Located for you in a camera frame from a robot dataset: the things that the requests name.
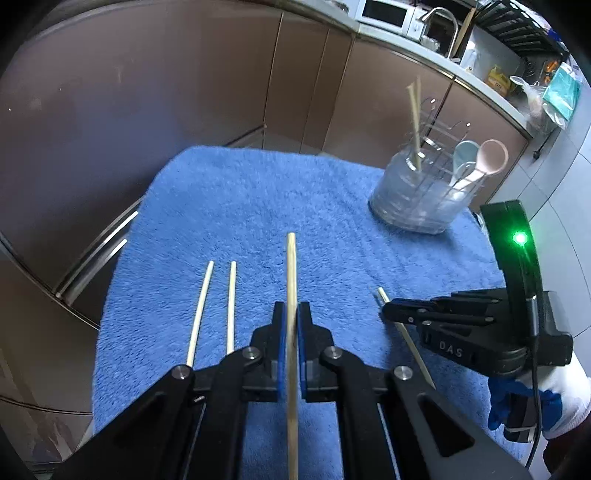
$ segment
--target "wooden skewer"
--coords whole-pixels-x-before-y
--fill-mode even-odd
[[[378,293],[379,293],[379,296],[382,297],[382,301],[384,303],[388,303],[390,301],[390,299],[388,298],[388,296],[386,295],[386,292],[384,292],[384,289],[382,287],[378,287]],[[396,328],[398,329],[400,335],[402,335],[402,338],[404,338],[404,341],[407,343],[408,348],[410,348],[410,352],[412,353],[414,359],[417,361],[418,367],[419,367],[419,369],[421,369],[421,372],[423,373],[423,377],[425,378],[425,381],[429,385],[431,385],[433,388],[435,388],[435,383],[433,383],[433,379],[431,378],[431,374],[429,373],[429,370],[427,369],[427,365],[425,365],[425,362],[423,361],[423,357],[419,353],[417,346],[414,344],[413,339],[411,338],[410,334],[408,333],[406,325],[403,323],[400,323],[400,322],[394,322],[394,325],[396,325]]]
[[[418,171],[421,171],[421,157],[419,157],[418,153],[421,151],[421,138],[420,138],[420,115],[418,113],[417,108],[417,93],[415,91],[416,85],[415,83],[411,83],[407,86],[408,89],[408,97],[410,98],[410,111],[411,111],[411,119],[413,121],[413,140],[414,140],[414,163],[415,167]]]
[[[230,263],[230,286],[228,290],[228,340],[226,354],[234,351],[234,305],[236,302],[236,262]]]
[[[197,337],[199,336],[199,327],[201,326],[201,317],[203,316],[203,308],[205,307],[205,297],[207,296],[207,289],[209,288],[209,281],[212,278],[213,260],[207,264],[207,270],[201,285],[201,292],[199,293],[199,301],[197,302],[197,311],[195,312],[195,319],[193,320],[193,330],[191,331],[191,340],[189,341],[189,351],[187,352],[187,365],[193,368],[195,361],[195,350],[197,348]]]
[[[287,234],[287,335],[285,365],[287,370],[287,466],[289,480],[298,478],[297,425],[297,258],[296,235]]]

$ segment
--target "plastic spoon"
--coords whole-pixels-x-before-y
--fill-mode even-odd
[[[474,171],[479,148],[480,145],[472,140],[464,140],[456,145],[453,151],[453,175],[450,187]]]
[[[494,175],[502,171],[509,160],[509,152],[505,144],[499,140],[487,140],[476,154],[476,168],[465,179],[456,183],[454,188],[462,190],[484,176]]]

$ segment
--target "white microwave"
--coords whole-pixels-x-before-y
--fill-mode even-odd
[[[361,0],[355,19],[419,41],[423,24],[418,19],[425,13],[422,8],[396,0]]]

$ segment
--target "blue towel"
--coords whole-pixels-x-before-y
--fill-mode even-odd
[[[271,321],[284,300],[285,243],[296,232],[298,296],[335,344],[367,364],[418,368],[374,294],[429,299],[499,287],[492,249],[471,214],[440,235],[390,228],[367,198],[383,170],[324,157],[194,147],[150,186],[134,221],[105,306],[94,378],[96,431],[175,364],[184,363],[208,260],[215,260],[195,368],[226,349],[230,262],[238,262],[236,348]],[[415,329],[411,335],[417,341]],[[438,390],[486,430],[486,378],[421,349]],[[300,404],[300,475],[342,478],[334,404]],[[491,433],[515,456],[520,445]],[[287,477],[285,405],[252,404],[242,478]]]

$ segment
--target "dish rack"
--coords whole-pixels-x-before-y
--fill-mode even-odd
[[[468,181],[462,175],[457,177],[458,172],[454,175],[454,150],[466,139],[470,123],[444,124],[435,118],[436,105],[435,99],[423,100],[420,149],[413,147],[413,133],[409,132],[369,198],[371,211],[384,222],[431,234],[447,228],[472,201],[486,177],[480,172],[479,179]]]

